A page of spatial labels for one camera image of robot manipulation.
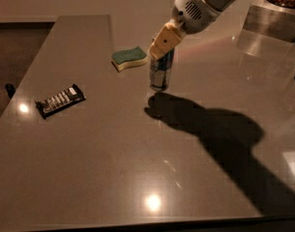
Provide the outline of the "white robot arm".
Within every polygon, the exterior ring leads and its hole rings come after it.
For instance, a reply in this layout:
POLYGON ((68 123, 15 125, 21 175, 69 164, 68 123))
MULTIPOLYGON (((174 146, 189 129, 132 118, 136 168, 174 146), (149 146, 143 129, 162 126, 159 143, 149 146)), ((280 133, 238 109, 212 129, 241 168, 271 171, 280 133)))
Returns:
POLYGON ((150 55, 161 59, 187 35, 205 30, 235 0, 175 0, 171 19, 162 27, 149 48, 150 55))

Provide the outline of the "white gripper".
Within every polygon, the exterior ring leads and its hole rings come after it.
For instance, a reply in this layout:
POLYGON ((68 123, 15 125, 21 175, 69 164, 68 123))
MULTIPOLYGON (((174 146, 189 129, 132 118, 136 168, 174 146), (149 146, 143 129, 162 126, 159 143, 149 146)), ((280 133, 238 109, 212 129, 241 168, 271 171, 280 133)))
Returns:
POLYGON ((150 56, 160 60, 174 49, 186 35, 205 30, 220 14, 205 0, 175 0, 172 19, 162 27, 152 41, 149 47, 150 56))

